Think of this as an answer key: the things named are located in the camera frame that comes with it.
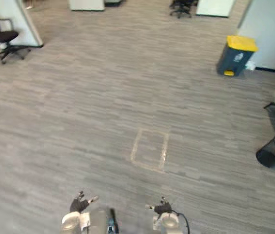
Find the cable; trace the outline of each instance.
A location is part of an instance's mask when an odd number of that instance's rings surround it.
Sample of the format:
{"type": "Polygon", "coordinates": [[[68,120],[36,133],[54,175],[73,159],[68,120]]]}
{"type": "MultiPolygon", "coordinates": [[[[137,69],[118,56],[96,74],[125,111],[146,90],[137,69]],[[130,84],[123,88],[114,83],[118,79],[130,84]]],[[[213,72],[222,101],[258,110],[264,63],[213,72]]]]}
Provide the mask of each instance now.
{"type": "Polygon", "coordinates": [[[172,212],[176,213],[177,216],[183,216],[183,218],[185,219],[185,222],[186,222],[187,234],[191,234],[190,225],[189,225],[188,220],[187,220],[187,218],[185,217],[185,215],[182,214],[182,213],[178,213],[178,212],[176,212],[176,211],[174,211],[174,210],[172,210],[172,212]]]}

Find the desk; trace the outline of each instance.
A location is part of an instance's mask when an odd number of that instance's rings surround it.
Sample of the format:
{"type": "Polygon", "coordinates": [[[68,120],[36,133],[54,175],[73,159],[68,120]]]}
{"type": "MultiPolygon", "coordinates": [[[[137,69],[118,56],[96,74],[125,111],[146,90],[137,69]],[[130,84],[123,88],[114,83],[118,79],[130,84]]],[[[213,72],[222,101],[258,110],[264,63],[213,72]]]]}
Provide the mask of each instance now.
{"type": "Polygon", "coordinates": [[[104,11],[104,0],[69,0],[72,11],[104,11]]]}
{"type": "Polygon", "coordinates": [[[199,0],[196,15],[228,17],[235,0],[199,0]]]}

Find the wall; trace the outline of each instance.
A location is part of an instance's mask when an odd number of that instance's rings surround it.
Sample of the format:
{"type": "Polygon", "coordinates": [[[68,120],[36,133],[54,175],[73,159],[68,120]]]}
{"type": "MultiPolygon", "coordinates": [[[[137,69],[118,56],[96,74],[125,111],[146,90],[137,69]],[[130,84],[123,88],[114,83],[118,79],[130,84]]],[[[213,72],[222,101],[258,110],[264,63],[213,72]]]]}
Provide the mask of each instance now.
{"type": "Polygon", "coordinates": [[[235,0],[199,0],[196,14],[228,17],[234,2],[235,0]]]}
{"type": "MultiPolygon", "coordinates": [[[[0,18],[9,18],[14,29],[20,34],[11,41],[12,45],[42,46],[43,42],[31,21],[21,0],[0,0],[0,18]]],[[[3,30],[8,30],[8,24],[0,25],[3,30]]]]}
{"type": "Polygon", "coordinates": [[[275,69],[275,0],[252,0],[238,34],[256,39],[259,51],[250,61],[257,67],[275,69]]]}

